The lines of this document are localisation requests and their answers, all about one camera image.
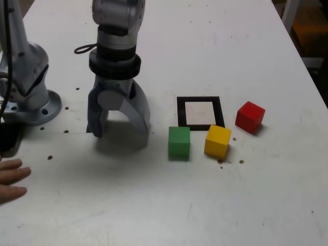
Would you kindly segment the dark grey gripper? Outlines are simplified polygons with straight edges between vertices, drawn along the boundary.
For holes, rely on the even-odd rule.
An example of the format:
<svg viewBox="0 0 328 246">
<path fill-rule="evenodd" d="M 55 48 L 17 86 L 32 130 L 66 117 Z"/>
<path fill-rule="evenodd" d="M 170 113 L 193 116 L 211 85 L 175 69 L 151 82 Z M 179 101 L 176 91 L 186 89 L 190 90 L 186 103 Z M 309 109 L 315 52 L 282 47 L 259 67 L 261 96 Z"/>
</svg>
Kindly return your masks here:
<svg viewBox="0 0 328 246">
<path fill-rule="evenodd" d="M 132 78 L 114 80 L 95 75 L 94 87 L 88 95 L 87 132 L 102 137 L 108 111 L 123 113 L 140 132 L 149 131 L 148 101 L 141 87 Z"/>
</svg>

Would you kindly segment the person's hand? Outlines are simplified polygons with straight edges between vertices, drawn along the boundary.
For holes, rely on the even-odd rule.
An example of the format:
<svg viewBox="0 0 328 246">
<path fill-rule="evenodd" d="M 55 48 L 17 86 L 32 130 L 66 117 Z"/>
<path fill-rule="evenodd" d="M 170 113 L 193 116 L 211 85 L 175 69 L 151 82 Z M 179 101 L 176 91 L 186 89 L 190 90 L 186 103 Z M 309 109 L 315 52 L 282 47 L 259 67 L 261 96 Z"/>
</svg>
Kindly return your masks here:
<svg viewBox="0 0 328 246">
<path fill-rule="evenodd" d="M 14 185 L 31 174 L 30 167 L 22 168 L 22 165 L 21 159 L 2 161 L 1 158 L 1 205 L 16 200 L 27 193 L 26 187 Z"/>
</svg>

